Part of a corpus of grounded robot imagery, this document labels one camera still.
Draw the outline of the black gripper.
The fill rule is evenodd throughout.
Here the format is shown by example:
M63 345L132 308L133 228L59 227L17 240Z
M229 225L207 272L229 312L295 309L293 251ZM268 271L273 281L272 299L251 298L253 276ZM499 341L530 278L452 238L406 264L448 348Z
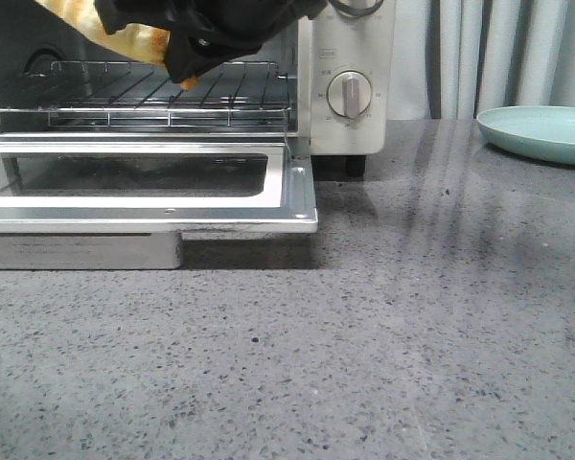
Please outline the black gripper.
M130 24L170 34L163 63L181 83L233 58L257 54L290 24L315 18L325 1L96 1L105 31Z

